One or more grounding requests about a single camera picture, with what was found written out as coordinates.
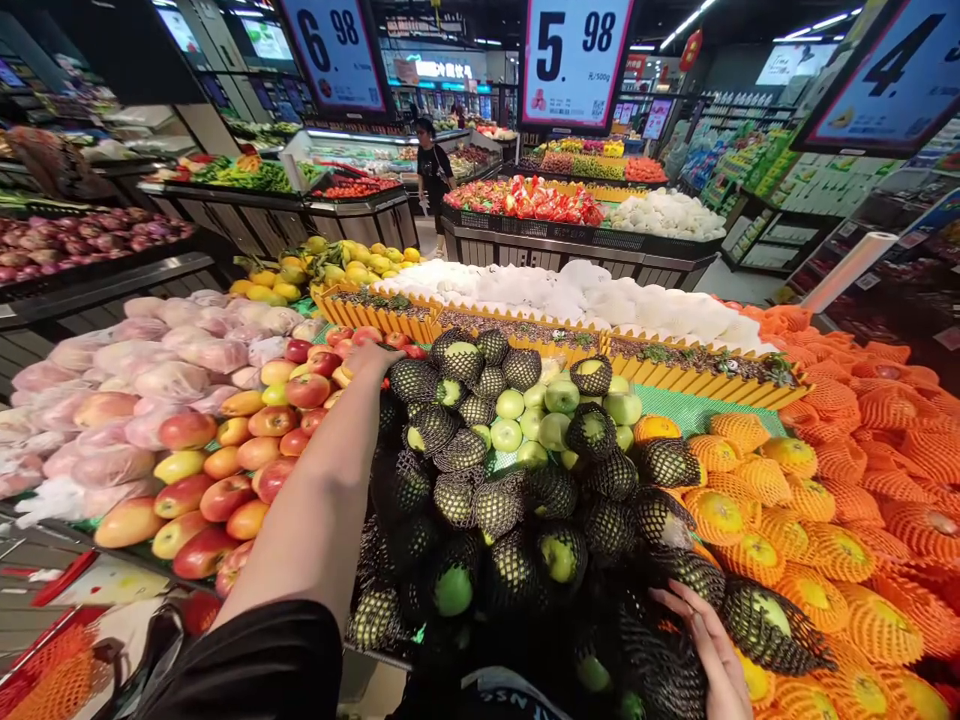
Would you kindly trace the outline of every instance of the price sign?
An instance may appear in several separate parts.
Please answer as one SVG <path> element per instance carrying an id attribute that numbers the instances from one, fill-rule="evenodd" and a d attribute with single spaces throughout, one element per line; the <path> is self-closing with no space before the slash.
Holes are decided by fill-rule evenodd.
<path id="1" fill-rule="evenodd" d="M 363 0 L 280 0 L 287 35 L 319 115 L 389 119 L 383 58 Z"/>
<path id="2" fill-rule="evenodd" d="M 633 0 L 528 0 L 524 126 L 610 132 Z"/>
<path id="3" fill-rule="evenodd" d="M 894 0 L 847 60 L 795 150 L 913 156 L 960 110 L 960 2 Z"/>

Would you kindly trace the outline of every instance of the store sign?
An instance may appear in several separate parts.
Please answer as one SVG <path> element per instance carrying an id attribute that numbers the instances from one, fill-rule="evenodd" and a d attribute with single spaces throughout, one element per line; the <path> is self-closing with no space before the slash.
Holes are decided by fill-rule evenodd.
<path id="1" fill-rule="evenodd" d="M 362 0 L 278 0 L 310 92 L 325 115 L 389 116 L 379 48 Z"/>
<path id="2" fill-rule="evenodd" d="M 633 0 L 528 0 L 523 125 L 610 131 L 633 6 Z"/>
<path id="3" fill-rule="evenodd" d="M 891 3 L 801 129 L 795 147 L 909 157 L 960 110 L 960 3 Z"/>

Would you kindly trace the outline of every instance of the shopper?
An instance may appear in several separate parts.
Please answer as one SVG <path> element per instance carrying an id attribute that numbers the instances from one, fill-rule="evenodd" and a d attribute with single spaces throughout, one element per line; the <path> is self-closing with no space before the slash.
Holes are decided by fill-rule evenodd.
<path id="1" fill-rule="evenodd" d="M 402 357 L 401 352 L 367 343 L 348 358 L 353 380 L 271 506 L 210 634 L 190 648 L 145 699 L 139 720 L 336 716 L 341 638 L 367 507 L 380 385 L 387 369 Z M 671 590 L 651 595 L 686 621 L 709 681 L 708 719 L 752 718 L 743 670 L 716 613 L 686 586 L 671 583 Z M 522 634 L 513 635 L 503 650 L 528 646 Z M 541 670 L 564 662 L 542 652 L 537 658 Z M 558 682 L 559 673 L 541 672 L 543 679 L 534 686 L 527 682 L 529 675 L 525 680 L 512 669 L 493 667 L 508 663 L 501 658 L 475 666 L 471 680 L 463 683 L 462 677 L 442 670 L 427 677 L 414 673 L 391 717 L 569 717 L 557 708 L 557 698 L 571 690 Z"/>
<path id="2" fill-rule="evenodd" d="M 446 242 L 443 236 L 443 225 L 440 223 L 440 209 L 443 205 L 443 196 L 448 190 L 457 187 L 457 179 L 453 176 L 450 167 L 450 158 L 442 147 L 434 140 L 437 131 L 429 118 L 417 118 L 414 123 L 417 128 L 417 140 L 420 149 L 417 151 L 417 186 L 420 192 L 420 204 L 423 205 L 424 196 L 430 205 L 434 225 L 437 228 L 437 250 L 435 257 L 446 257 Z"/>

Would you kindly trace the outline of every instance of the ceiling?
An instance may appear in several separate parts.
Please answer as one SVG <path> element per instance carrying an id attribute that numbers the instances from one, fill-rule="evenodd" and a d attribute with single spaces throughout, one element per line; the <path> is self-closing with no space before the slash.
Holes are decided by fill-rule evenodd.
<path id="1" fill-rule="evenodd" d="M 633 43 L 656 44 L 672 33 L 703 0 L 638 0 L 639 11 Z M 827 18 L 859 7 L 858 0 L 715 0 L 664 54 L 679 55 L 687 36 L 703 23 L 704 42 L 709 46 L 768 43 Z M 522 0 L 442 0 L 441 12 L 457 12 L 467 20 L 468 35 L 497 40 L 501 48 L 519 47 Z M 377 20 L 393 15 L 427 15 L 433 10 L 427 0 L 374 0 Z M 832 34 L 849 27 L 838 24 Z"/>

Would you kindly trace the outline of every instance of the red apple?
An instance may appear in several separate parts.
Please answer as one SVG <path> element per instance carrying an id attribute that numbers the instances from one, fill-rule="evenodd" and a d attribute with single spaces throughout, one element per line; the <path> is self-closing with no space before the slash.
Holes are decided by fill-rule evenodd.
<path id="1" fill-rule="evenodd" d="M 216 480 L 203 473 L 185 477 L 161 490 L 153 502 L 158 517 L 172 520 L 200 507 L 200 498 Z"/>
<path id="2" fill-rule="evenodd" d="M 383 333 L 373 325 L 361 325 L 353 334 L 353 344 L 362 347 L 368 342 L 383 342 Z"/>
<path id="3" fill-rule="evenodd" d="M 160 528 L 153 538 L 150 551 L 161 560 L 173 560 L 190 538 L 208 527 L 210 523 L 199 510 L 188 512 Z"/>
<path id="4" fill-rule="evenodd" d="M 217 421 L 212 415 L 182 413 L 164 420 L 157 436 L 167 450 L 201 450 L 217 436 Z"/>
<path id="5" fill-rule="evenodd" d="M 307 361 L 307 351 L 311 346 L 312 343 L 308 343 L 306 340 L 287 340 L 287 347 L 283 351 L 283 357 L 290 362 L 301 365 Z"/>
<path id="6" fill-rule="evenodd" d="M 296 464 L 296 458 L 281 457 L 257 470 L 253 476 L 253 490 L 257 497 L 270 505 Z"/>
<path id="7" fill-rule="evenodd" d="M 308 410 L 303 414 L 303 419 L 300 420 L 300 428 L 307 437 L 313 437 L 314 431 L 319 427 L 320 423 L 323 422 L 328 412 L 330 411 L 325 408 L 316 408 L 314 410 Z"/>
<path id="8" fill-rule="evenodd" d="M 226 522 L 238 507 L 256 496 L 250 478 L 233 475 L 207 488 L 200 498 L 200 512 L 210 522 Z"/>
<path id="9" fill-rule="evenodd" d="M 280 454 L 288 457 L 300 457 L 307 449 L 307 443 L 310 442 L 310 436 L 301 428 L 291 430 L 280 438 Z"/>
<path id="10" fill-rule="evenodd" d="M 333 375 L 333 371 L 340 367 L 340 363 L 342 362 L 343 358 L 333 352 L 333 348 L 331 348 L 330 352 L 314 353 L 311 355 L 310 359 L 307 360 L 307 367 L 309 368 L 307 372 L 330 377 Z"/>
<path id="11" fill-rule="evenodd" d="M 298 408 L 315 408 L 330 397 L 333 387 L 323 375 L 307 373 L 287 383 L 287 400 Z"/>
<path id="12" fill-rule="evenodd" d="M 240 571 L 247 564 L 250 557 L 250 551 L 253 550 L 253 540 L 245 542 L 240 547 L 232 550 L 223 562 L 220 563 L 220 569 L 217 570 L 217 595 L 225 598 L 233 590 L 233 585 L 240 577 Z"/>
<path id="13" fill-rule="evenodd" d="M 336 347 L 337 343 L 341 340 L 346 340 L 347 338 L 353 337 L 353 328 L 348 328 L 345 325 L 337 325 L 330 332 L 327 333 L 327 337 L 324 338 L 327 345 L 331 347 Z"/>
<path id="14" fill-rule="evenodd" d="M 390 347 L 396 348 L 397 350 L 403 350 L 404 345 L 410 344 L 410 338 L 403 333 L 390 333 L 387 335 L 384 342 L 386 342 Z"/>
<path id="15" fill-rule="evenodd" d="M 255 438 L 282 437 L 296 426 L 297 414 L 286 405 L 271 405 L 258 410 L 247 423 L 247 429 Z"/>
<path id="16" fill-rule="evenodd" d="M 187 540 L 173 558 L 173 572 L 184 580 L 202 580 L 216 574 L 223 559 L 240 543 L 220 525 L 210 525 Z"/>
<path id="17" fill-rule="evenodd" d="M 411 344 L 411 345 L 404 345 L 404 346 L 403 346 L 402 348 L 400 348 L 400 349 L 403 350 L 403 351 L 407 354 L 407 357 L 408 357 L 408 358 L 413 358 L 414 360 L 426 360 L 426 359 L 427 359 L 427 351 L 424 350 L 424 349 L 423 349 L 422 347 L 420 347 L 419 345 L 412 345 L 412 344 Z"/>
<path id="18" fill-rule="evenodd" d="M 227 520 L 227 535 L 234 540 L 253 540 L 269 508 L 263 500 L 251 500 L 238 507 Z"/>

